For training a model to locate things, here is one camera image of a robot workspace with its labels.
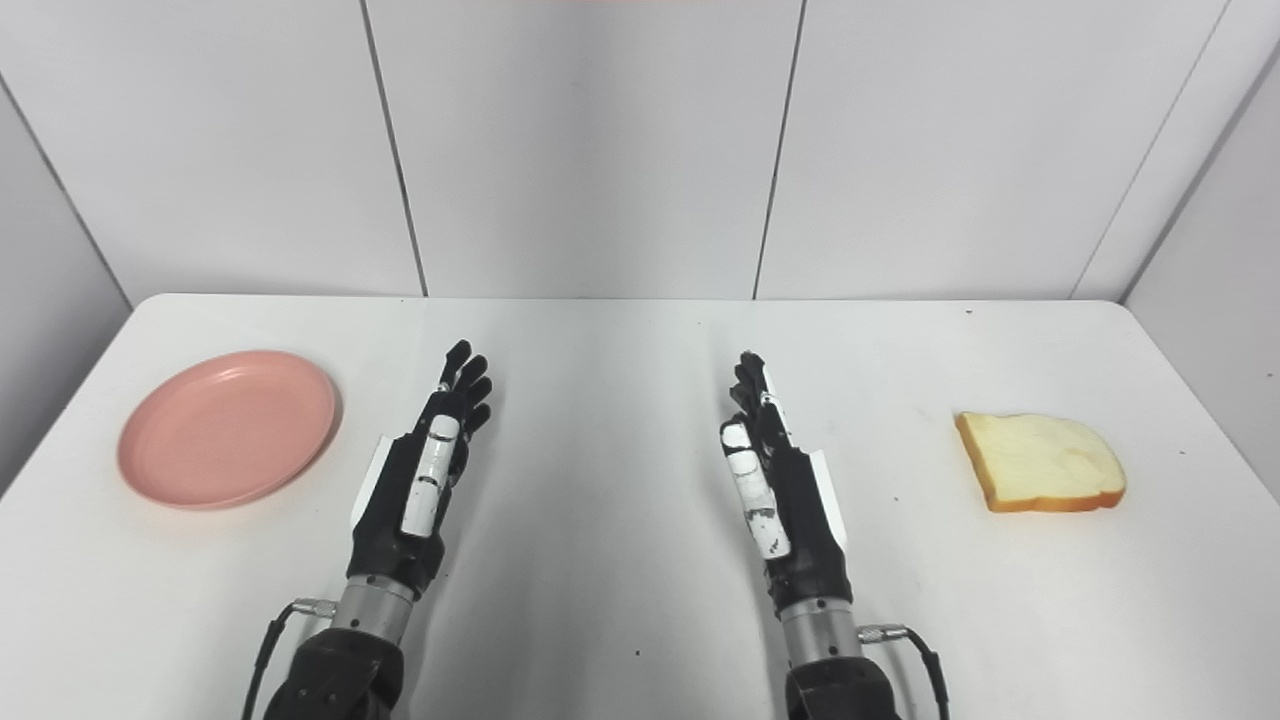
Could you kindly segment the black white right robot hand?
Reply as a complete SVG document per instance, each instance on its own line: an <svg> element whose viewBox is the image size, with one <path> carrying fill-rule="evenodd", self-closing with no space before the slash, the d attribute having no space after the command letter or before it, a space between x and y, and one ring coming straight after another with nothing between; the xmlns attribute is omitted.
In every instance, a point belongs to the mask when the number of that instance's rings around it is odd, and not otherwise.
<svg viewBox="0 0 1280 720"><path fill-rule="evenodd" d="M760 555L774 612L822 598L852 600L844 541L835 529L814 454L788 430L764 359L744 351L730 398L739 410L719 427L719 446Z"/></svg>

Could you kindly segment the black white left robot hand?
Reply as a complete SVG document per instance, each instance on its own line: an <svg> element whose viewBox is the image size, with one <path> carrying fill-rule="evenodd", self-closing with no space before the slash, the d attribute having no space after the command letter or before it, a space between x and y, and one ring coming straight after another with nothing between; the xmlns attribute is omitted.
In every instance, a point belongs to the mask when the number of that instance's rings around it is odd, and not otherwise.
<svg viewBox="0 0 1280 720"><path fill-rule="evenodd" d="M492 416L488 360L467 340L445 355L435 389L413 428L389 447L355 524L346 575L381 579L421 600L445 552L440 536L474 434Z"/></svg>

